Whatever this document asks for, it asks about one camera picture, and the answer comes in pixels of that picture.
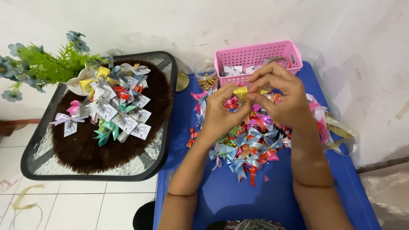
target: brown fur mat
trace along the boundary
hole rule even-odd
[[[81,174],[92,174],[113,169],[128,163],[135,156],[143,153],[145,147],[156,137],[163,123],[168,119],[173,106],[173,92],[165,74],[155,65],[141,60],[125,60],[115,62],[115,65],[128,63],[134,65],[140,63],[148,66],[151,72],[148,74],[147,83],[149,88],[143,89],[142,94],[151,100],[144,109],[151,112],[146,122],[152,128],[146,140],[130,135],[124,143],[114,141],[112,135],[108,142],[99,147],[99,139],[94,130],[98,126],[90,123],[90,118],[84,123],[78,122],[77,132],[64,137],[64,124],[53,127],[54,153],[58,156],[58,162],[62,166],[71,168],[72,171]],[[68,92],[58,104],[54,117],[57,113],[69,114],[66,110],[73,100],[84,101],[85,97]]]

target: blue table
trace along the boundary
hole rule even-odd
[[[297,76],[303,81],[306,92],[314,95],[321,105],[328,107],[324,95],[315,77],[311,65],[303,62],[304,67]],[[196,101],[190,92],[200,92],[193,75],[190,75],[188,88],[176,94],[173,108],[173,124],[169,156],[159,171],[157,181],[154,228],[157,229],[162,212],[164,196],[169,180],[188,151],[186,143],[190,138],[189,129],[196,127],[196,112],[193,111]],[[345,145],[341,150],[347,153]],[[264,172],[257,171],[256,188],[250,181],[236,181],[236,176],[227,165],[211,172],[215,161],[206,163],[202,183],[198,190],[198,204],[193,223],[194,230],[203,230],[215,221],[263,218],[280,222],[289,230],[305,229],[300,209],[292,190],[292,173],[290,166],[290,149],[280,150],[279,161],[265,164]],[[359,176],[349,156],[341,156],[332,150],[326,157],[331,171],[337,180],[337,191],[346,213],[357,230],[380,230],[375,213],[366,196]],[[264,182],[264,174],[269,181]]]

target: jar lid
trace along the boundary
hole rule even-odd
[[[176,81],[176,91],[180,92],[187,88],[189,85],[189,76],[185,73],[178,73],[178,80]]]

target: flower pot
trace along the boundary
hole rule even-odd
[[[83,91],[81,89],[81,86],[79,84],[79,81],[82,80],[89,80],[89,79],[95,79],[95,70],[88,65],[85,65],[85,68],[81,70],[79,73],[78,77],[72,78],[69,81],[65,82],[64,84],[67,85],[68,89],[80,96],[88,96],[88,91]]]

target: white tiled floor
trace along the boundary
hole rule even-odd
[[[5,185],[0,187],[0,230],[8,230],[13,221],[10,203],[23,189],[39,184],[45,187],[29,190],[20,206],[37,203],[41,209],[23,210],[15,229],[40,224],[38,230],[132,230],[135,212],[155,199],[157,175],[142,182],[29,180],[20,171],[20,160],[35,129],[28,125],[0,143],[0,181],[16,181],[7,191],[2,192]]]

